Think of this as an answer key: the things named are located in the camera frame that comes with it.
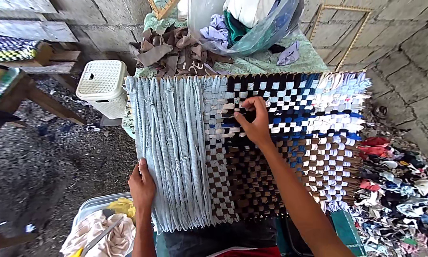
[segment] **light blue fabric strip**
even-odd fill
[[[137,156],[146,158],[157,187],[152,221],[158,234],[214,224],[200,85],[191,77],[126,79]]]

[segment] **person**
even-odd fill
[[[298,180],[295,170],[278,153],[270,137],[268,111],[263,98],[247,98],[242,106],[248,111],[256,111],[255,120],[250,123],[240,113],[234,113],[234,117],[243,127],[247,137],[263,152],[288,214],[314,256],[354,256]],[[136,237],[132,256],[155,256],[151,205],[156,187],[144,159],[141,159],[133,170],[129,185],[136,207]],[[165,233],[164,236],[171,256],[280,256],[276,246],[276,229],[270,219],[257,223],[234,222],[189,231],[175,231]]]

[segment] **gravel floor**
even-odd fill
[[[99,123],[101,114],[73,101],[68,90],[50,79],[38,87],[86,119]],[[129,190],[128,176],[135,166],[134,140],[121,127],[87,132],[59,119],[33,102],[16,112],[26,128],[0,129],[0,233],[22,234],[32,223],[38,238],[20,247],[0,251],[7,256],[58,256],[80,205],[92,198]]]

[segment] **lavender fabric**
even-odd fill
[[[285,49],[277,59],[277,65],[289,65],[299,58],[298,47],[299,42],[296,41],[294,44]]]
[[[225,48],[228,47],[228,30],[223,15],[213,14],[210,25],[200,29],[200,32],[204,38],[217,41]]]

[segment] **fingers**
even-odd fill
[[[139,163],[135,165],[135,168],[133,169],[133,172],[131,173],[130,178],[136,179],[137,181],[141,181]]]
[[[147,168],[147,162],[146,159],[141,158],[140,159],[140,172],[141,175],[143,176],[143,181],[149,182],[149,181],[153,181],[153,178],[151,176],[151,174],[149,173],[149,169]]]
[[[268,120],[267,106],[266,106],[265,100],[263,100],[263,97],[254,96],[254,97],[247,98],[243,102],[242,107],[244,107],[246,109],[250,109],[250,110],[255,108],[255,110],[257,112],[257,119]]]
[[[240,113],[234,113],[234,118],[239,122],[239,124],[243,127],[244,131],[247,131],[249,126],[251,125],[245,117]]]

